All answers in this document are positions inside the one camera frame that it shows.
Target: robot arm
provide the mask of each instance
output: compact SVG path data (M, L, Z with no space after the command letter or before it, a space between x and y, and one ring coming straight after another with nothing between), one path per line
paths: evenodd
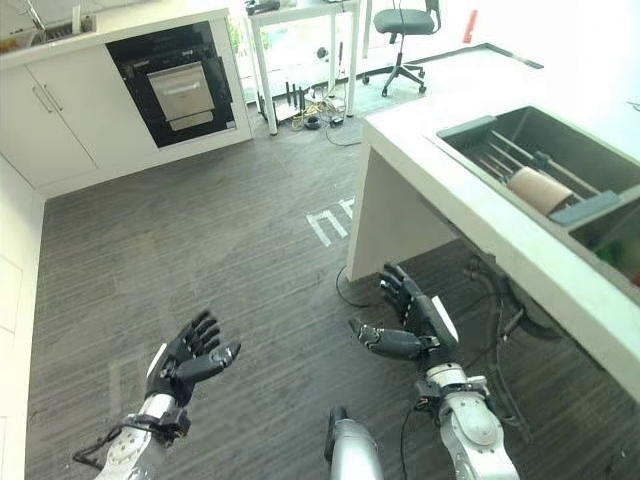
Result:
M468 378L455 362L458 334L438 297L429 299L397 265L386 264L380 286L404 330L350 321L372 352L418 362L416 410L429 411L440 428L459 480L513 480L518 473L504 449L485 377Z
M220 344L216 324L205 311L163 344L149 366L145 400L138 413L128 415L105 439L77 452L73 459L101 470L98 480L156 478L166 450L189 431L185 407L195 384L224 371L240 351L238 342L215 350ZM89 455L110 441L114 443L102 467Z

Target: built-in oven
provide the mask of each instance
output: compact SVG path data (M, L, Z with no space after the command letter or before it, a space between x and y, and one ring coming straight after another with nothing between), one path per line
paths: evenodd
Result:
M235 128L209 22L107 44L158 147Z

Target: sink basin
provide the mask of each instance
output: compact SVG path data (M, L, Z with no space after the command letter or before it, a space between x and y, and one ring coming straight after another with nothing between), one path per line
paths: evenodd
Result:
M54 25L47 27L44 31L44 38L42 34L36 33L31 41L31 46L40 45L42 43L55 42L58 40L64 40L65 38L82 35L83 33L91 33L96 31L96 17L95 15L87 15L80 20L80 33L74 35L72 31L71 22L63 23L60 25Z
M80 20L80 33L75 35L72 32L71 22L52 25L47 27L44 32L38 32L35 28L19 31L0 39L0 55L95 31L95 15L84 16Z

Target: black chair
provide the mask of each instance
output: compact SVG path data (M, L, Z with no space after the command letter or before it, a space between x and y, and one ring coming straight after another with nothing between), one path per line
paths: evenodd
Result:
M382 10L373 19L373 24L378 32L391 34L389 43L395 43L398 35L402 36L396 64L367 72L362 78L362 82L366 85L369 83L370 75L390 73L387 83L384 84L382 89L383 97L387 96L387 88L391 81L399 75L419 84L418 91L420 93L427 91L427 87L424 86L424 81L422 80L424 78L424 69L419 65L402 64L402 47L404 46L405 35L433 35L440 30L440 0L425 0L424 3L425 11L395 8L394 2L393 9Z

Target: white countertop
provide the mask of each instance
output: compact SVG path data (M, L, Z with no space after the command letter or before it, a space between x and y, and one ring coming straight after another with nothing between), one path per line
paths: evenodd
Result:
M440 128L525 105L543 108L640 158L640 114L624 101L593 112L557 101L538 80L518 90L470 89L404 104L367 118L364 140L640 400L640 307L524 211L431 142Z
M96 31L0 55L0 70L82 48L226 17L225 0L161 0L96 13Z

